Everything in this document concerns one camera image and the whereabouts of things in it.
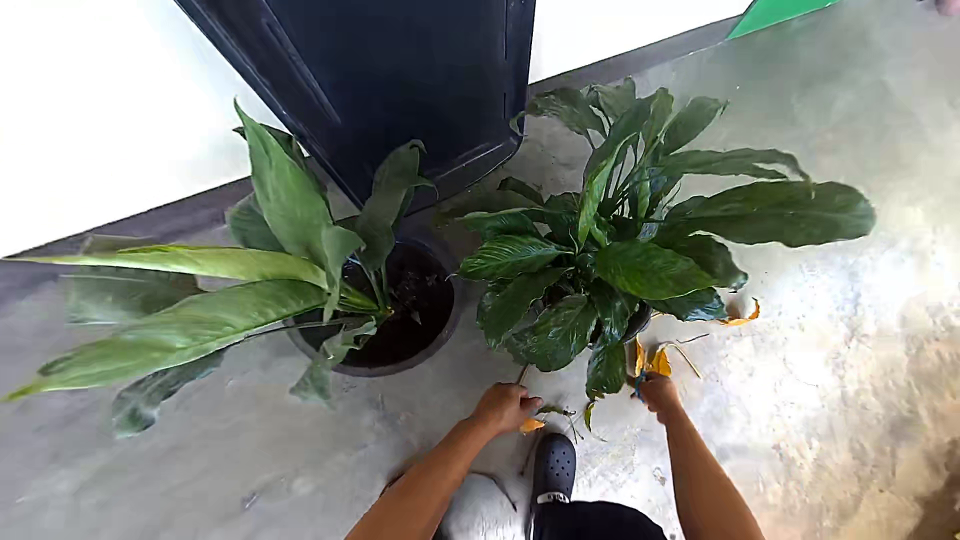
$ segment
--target shoe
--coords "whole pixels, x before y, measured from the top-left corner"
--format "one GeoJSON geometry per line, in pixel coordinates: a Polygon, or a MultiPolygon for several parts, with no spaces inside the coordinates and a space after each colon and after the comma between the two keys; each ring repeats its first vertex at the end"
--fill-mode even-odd
{"type": "Polygon", "coordinates": [[[531,504],[569,503],[577,473],[577,453],[561,433],[547,433],[537,445],[531,504]]]}

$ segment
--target green object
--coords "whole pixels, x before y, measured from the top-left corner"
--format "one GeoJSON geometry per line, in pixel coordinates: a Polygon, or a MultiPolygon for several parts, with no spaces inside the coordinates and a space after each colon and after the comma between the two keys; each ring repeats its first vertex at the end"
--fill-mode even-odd
{"type": "Polygon", "coordinates": [[[727,39],[773,26],[805,13],[825,8],[837,0],[755,0],[727,39]]]}
{"type": "Polygon", "coordinates": [[[365,242],[344,227],[348,220],[332,221],[324,191],[293,137],[236,109],[243,128],[235,131],[250,149],[253,194],[227,212],[227,222],[243,247],[145,245],[150,242],[142,238],[94,236],[76,256],[20,259],[81,266],[65,280],[70,322],[116,330],[44,364],[7,400],[139,378],[116,396],[111,414],[117,436],[137,434],[156,422],[162,402],[217,368],[226,348],[285,330],[262,331],[319,307],[327,319],[334,308],[355,316],[324,321],[339,331],[291,393],[305,400],[330,398],[329,370],[394,312],[383,261],[413,190],[429,184],[419,172],[422,145],[410,141],[377,169],[371,207],[361,212],[364,219],[352,221],[365,242]],[[360,260],[375,299],[342,279],[350,256],[360,260]],[[244,283],[208,292],[195,276],[244,283]]]}
{"type": "MultiPolygon", "coordinates": [[[[477,325],[488,344],[505,345],[518,363],[555,371],[594,339],[586,387],[591,400],[618,391],[626,380],[621,342],[648,312],[640,300],[683,321],[727,317],[715,287],[736,290],[748,276],[725,243],[702,233],[794,247],[857,238],[876,220],[859,191],[815,184],[794,156],[780,150],[683,150],[716,121],[726,103],[696,97],[674,114],[666,88],[643,98],[629,96],[630,88],[628,79],[619,86],[553,90],[535,97],[526,110],[558,117],[592,137],[581,192],[550,195],[541,206],[533,187],[511,178],[494,197],[467,194],[460,206],[468,210],[462,223],[485,240],[459,273],[488,282],[477,306],[477,325]],[[591,116],[582,110],[581,95],[605,126],[584,120],[591,116]],[[605,140],[597,144],[598,136],[605,140]],[[777,182],[746,184],[674,205],[686,174],[777,182]],[[503,196],[508,191],[516,196],[513,205],[503,196]],[[497,221],[507,216],[532,223],[497,221]],[[518,231],[533,225],[544,234],[497,234],[508,225],[521,227],[518,231]],[[532,325],[530,306],[542,309],[532,325]]],[[[456,215],[454,210],[448,214],[456,215]]]]}

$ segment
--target person's right hand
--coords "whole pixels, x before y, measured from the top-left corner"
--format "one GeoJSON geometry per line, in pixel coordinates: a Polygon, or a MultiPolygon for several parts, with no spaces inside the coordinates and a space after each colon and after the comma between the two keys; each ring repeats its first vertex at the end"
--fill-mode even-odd
{"type": "Polygon", "coordinates": [[[647,403],[650,412],[657,414],[657,420],[666,424],[667,420],[684,413],[684,406],[680,403],[680,394],[669,377],[659,373],[648,373],[647,380],[639,385],[640,395],[647,403]]]}

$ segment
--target green leaf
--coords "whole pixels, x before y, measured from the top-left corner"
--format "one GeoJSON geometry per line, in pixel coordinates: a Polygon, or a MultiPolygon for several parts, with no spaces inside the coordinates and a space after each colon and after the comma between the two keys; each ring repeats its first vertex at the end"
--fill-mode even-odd
{"type": "Polygon", "coordinates": [[[726,103],[710,97],[695,97],[680,109],[663,132],[663,143],[660,154],[666,156],[680,150],[687,143],[697,137],[716,118],[717,112],[723,109],[726,103]]]}
{"type": "Polygon", "coordinates": [[[540,270],[561,253],[570,252],[535,236],[506,234],[485,242],[465,258],[457,274],[468,280],[512,278],[540,270]]]}
{"type": "Polygon", "coordinates": [[[227,210],[227,227],[233,239],[245,248],[285,253],[252,193],[227,210]]]}
{"type": "MultiPolygon", "coordinates": [[[[626,115],[621,117],[621,121],[626,118],[626,115]]],[[[594,166],[598,167],[590,172],[586,179],[584,180],[584,192],[581,196],[582,204],[580,205],[580,216],[577,220],[577,244],[584,245],[584,242],[587,241],[587,235],[590,233],[590,228],[593,227],[595,220],[594,217],[597,213],[597,207],[600,205],[600,201],[603,199],[604,193],[607,191],[607,181],[610,179],[610,173],[613,171],[613,161],[616,157],[616,151],[619,149],[620,145],[626,143],[626,140],[621,140],[619,144],[607,155],[604,161],[595,163],[594,166]]],[[[593,154],[596,155],[600,152],[598,148],[593,154]]]]}
{"type": "Polygon", "coordinates": [[[496,280],[493,282],[487,282],[487,288],[484,290],[483,296],[480,297],[479,302],[477,302],[477,328],[479,328],[481,331],[486,332],[487,313],[490,311],[490,306],[493,305],[493,301],[496,300],[496,297],[499,296],[509,284],[510,280],[496,280]]]}
{"type": "Polygon", "coordinates": [[[758,163],[782,165],[800,178],[808,182],[810,180],[810,176],[800,167],[793,154],[773,149],[738,148],[727,152],[687,150],[663,158],[659,166],[662,167],[661,174],[667,176],[713,174],[720,176],[746,175],[770,180],[786,178],[786,175],[780,171],[761,167],[758,163]]]}
{"type": "MultiPolygon", "coordinates": [[[[113,252],[142,246],[148,238],[93,235],[82,253],[113,252]]],[[[62,276],[67,283],[67,322],[128,323],[170,307],[201,289],[189,274],[93,266],[62,276]]]]}
{"type": "Polygon", "coordinates": [[[587,397],[591,400],[615,394],[627,381],[627,353],[619,341],[597,347],[587,364],[587,397]]]}
{"type": "Polygon", "coordinates": [[[486,242],[502,234],[540,236],[534,222],[526,216],[528,209],[509,209],[499,212],[471,212],[456,221],[467,229],[480,233],[486,242]]]}
{"type": "Polygon", "coordinates": [[[383,266],[394,249],[394,223],[402,217],[400,211],[407,193],[418,185],[433,185],[420,175],[420,151],[423,143],[418,140],[399,146],[373,175],[373,192],[360,210],[355,229],[366,244],[358,257],[370,271],[383,266]]]}
{"type": "Polygon", "coordinates": [[[600,250],[597,274],[622,291],[654,300],[716,284],[693,259],[640,240],[614,242],[600,250]]]}
{"type": "Polygon", "coordinates": [[[588,288],[590,301],[596,306],[603,334],[598,345],[619,343],[627,330],[627,321],[636,310],[636,298],[625,294],[603,280],[594,280],[588,288]]]}
{"type": "Polygon", "coordinates": [[[540,192],[535,190],[531,185],[527,184],[523,180],[517,180],[512,176],[500,181],[500,185],[496,187],[497,189],[504,191],[513,191],[514,193],[519,193],[521,196],[530,199],[531,202],[536,203],[538,207],[543,206],[543,196],[540,195],[540,192]]]}
{"type": "Polygon", "coordinates": [[[747,273],[737,268],[727,246],[705,234],[680,238],[654,238],[657,245],[690,257],[697,266],[713,276],[720,287],[737,290],[747,283],[747,273]]]}
{"type": "Polygon", "coordinates": [[[565,271],[565,268],[544,268],[536,273],[520,274],[496,296],[486,311],[483,329],[492,349],[523,319],[533,301],[543,296],[546,287],[557,282],[565,271]]]}
{"type": "Polygon", "coordinates": [[[376,323],[370,321],[351,330],[341,330],[328,337],[320,346],[317,355],[310,360],[306,371],[291,388],[290,394],[305,402],[330,400],[330,370],[344,361],[351,349],[359,349],[356,337],[376,333],[376,323]]]}
{"type": "Polygon", "coordinates": [[[243,121],[250,147],[256,202],[287,253],[308,258],[325,270],[330,297],[324,307],[324,320],[329,320],[340,299],[344,262],[364,246],[363,240],[357,233],[333,224],[317,182],[236,101],[234,108],[243,121]]]}
{"type": "Polygon", "coordinates": [[[200,246],[146,246],[117,253],[91,253],[59,257],[26,257],[15,260],[118,266],[230,278],[245,282],[259,280],[301,280],[326,288],[324,271],[309,260],[285,253],[247,248],[200,246]]]}
{"type": "Polygon", "coordinates": [[[573,88],[557,88],[537,94],[527,104],[526,113],[558,118],[570,131],[585,136],[587,140],[590,140],[589,130],[607,134],[603,120],[593,112],[584,95],[573,88]]]}
{"type": "Polygon", "coordinates": [[[590,85],[587,90],[587,99],[613,122],[634,104],[636,83],[627,77],[623,80],[623,84],[618,86],[590,85]]]}
{"type": "Polygon", "coordinates": [[[587,346],[597,313],[582,294],[548,307],[532,326],[507,338],[507,349],[519,363],[547,372],[565,367],[587,346]]]}
{"type": "Polygon", "coordinates": [[[224,351],[214,351],[192,362],[161,369],[120,390],[110,406],[113,435],[131,437],[155,424],[161,403],[189,382],[209,375],[223,360],[224,351]]]}
{"type": "Polygon", "coordinates": [[[197,294],[44,364],[37,378],[7,399],[106,386],[185,364],[240,341],[250,331],[320,306],[326,297],[318,286],[294,280],[243,283],[197,294]]]}
{"type": "Polygon", "coordinates": [[[705,231],[741,244],[799,247],[864,236],[876,215],[849,185],[755,182],[712,197],[691,197],[664,219],[660,238],[705,231]]]}
{"type": "Polygon", "coordinates": [[[657,88],[657,91],[643,98],[650,103],[650,116],[643,124],[641,130],[643,136],[643,158],[644,162],[650,162],[650,156],[654,152],[655,144],[660,138],[660,132],[666,124],[667,118],[673,112],[673,96],[666,88],[657,88]]]}
{"type": "Polygon", "coordinates": [[[711,287],[665,300],[643,300],[653,309],[677,317],[682,321],[712,321],[727,318],[727,308],[717,291],[711,287]]]}
{"type": "Polygon", "coordinates": [[[557,241],[564,246],[575,247],[580,194],[568,191],[559,195],[550,195],[543,207],[553,210],[552,212],[545,212],[543,220],[550,231],[557,236],[557,241]]]}

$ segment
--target soil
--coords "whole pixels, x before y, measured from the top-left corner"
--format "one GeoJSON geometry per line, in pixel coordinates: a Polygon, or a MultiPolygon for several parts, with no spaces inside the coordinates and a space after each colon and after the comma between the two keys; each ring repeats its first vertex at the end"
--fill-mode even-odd
{"type": "MultiPolygon", "coordinates": [[[[380,325],[363,348],[347,353],[343,364],[354,368],[384,368],[426,349],[444,330],[453,311],[454,289],[448,275],[440,262],[419,245],[398,242],[387,257],[387,284],[396,312],[380,325]]],[[[344,278],[373,298],[370,283],[358,265],[345,265],[344,278]]],[[[294,322],[320,321],[321,317],[321,311],[314,309],[295,316],[294,322]]],[[[310,347],[319,349],[337,328],[298,331],[310,347]]]]}

